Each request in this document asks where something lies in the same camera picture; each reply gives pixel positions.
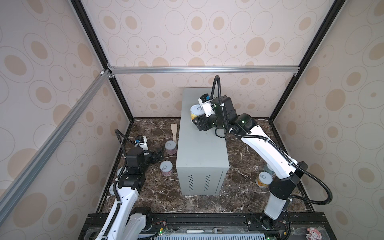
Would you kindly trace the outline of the yellow can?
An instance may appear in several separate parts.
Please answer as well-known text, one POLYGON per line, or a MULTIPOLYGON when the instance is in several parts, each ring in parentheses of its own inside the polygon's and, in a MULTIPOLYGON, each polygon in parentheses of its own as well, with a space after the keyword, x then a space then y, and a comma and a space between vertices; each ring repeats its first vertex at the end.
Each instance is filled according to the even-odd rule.
POLYGON ((273 177, 268 172, 260 172, 258 178, 256 179, 256 184, 262 188, 266 189, 272 183, 273 177))
POLYGON ((191 113, 191 121, 193 121, 193 119, 199 116, 205 115, 205 111, 201 105, 193 105, 190 108, 190 113, 191 113))

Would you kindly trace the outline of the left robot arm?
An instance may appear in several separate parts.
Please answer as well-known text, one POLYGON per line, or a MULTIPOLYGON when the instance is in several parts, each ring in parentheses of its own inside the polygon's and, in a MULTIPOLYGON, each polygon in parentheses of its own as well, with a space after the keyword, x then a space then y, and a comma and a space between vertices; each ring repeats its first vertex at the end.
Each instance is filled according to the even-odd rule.
POLYGON ((124 164, 112 185, 114 205, 97 235, 97 240, 138 240, 142 231, 152 227, 152 212, 139 210, 131 213, 146 181, 150 165, 164 160, 164 151, 148 149, 146 137, 138 136, 134 141, 115 129, 122 147, 124 164))

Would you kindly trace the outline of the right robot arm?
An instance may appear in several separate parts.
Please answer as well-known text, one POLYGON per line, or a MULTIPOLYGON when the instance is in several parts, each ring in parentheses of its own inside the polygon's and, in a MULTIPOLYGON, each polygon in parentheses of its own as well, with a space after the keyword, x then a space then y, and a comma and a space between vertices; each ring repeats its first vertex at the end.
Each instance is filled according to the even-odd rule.
POLYGON ((204 114, 192 120, 199 131, 207 131, 211 128, 224 130, 226 134, 237 137, 251 147, 274 171, 276 177, 269 185, 271 194, 258 220, 264 229, 269 231, 277 225, 281 214, 287 209, 292 199, 313 205, 331 203, 332 191, 322 180, 308 172, 308 165, 305 162, 297 162, 285 153, 250 115, 237 114, 231 98, 222 95, 219 76, 214 77, 211 93, 202 95, 199 103, 204 109, 204 114), (304 175, 325 190, 327 194, 325 200, 315 201, 293 194, 304 175))

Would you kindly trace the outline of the pink can front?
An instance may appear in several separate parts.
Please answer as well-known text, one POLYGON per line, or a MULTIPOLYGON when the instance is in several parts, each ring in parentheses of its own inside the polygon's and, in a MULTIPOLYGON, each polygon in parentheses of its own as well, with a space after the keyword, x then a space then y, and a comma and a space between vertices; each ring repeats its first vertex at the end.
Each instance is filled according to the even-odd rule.
POLYGON ((160 165, 163 176, 170 176, 173 173, 173 164, 171 161, 163 161, 160 165))

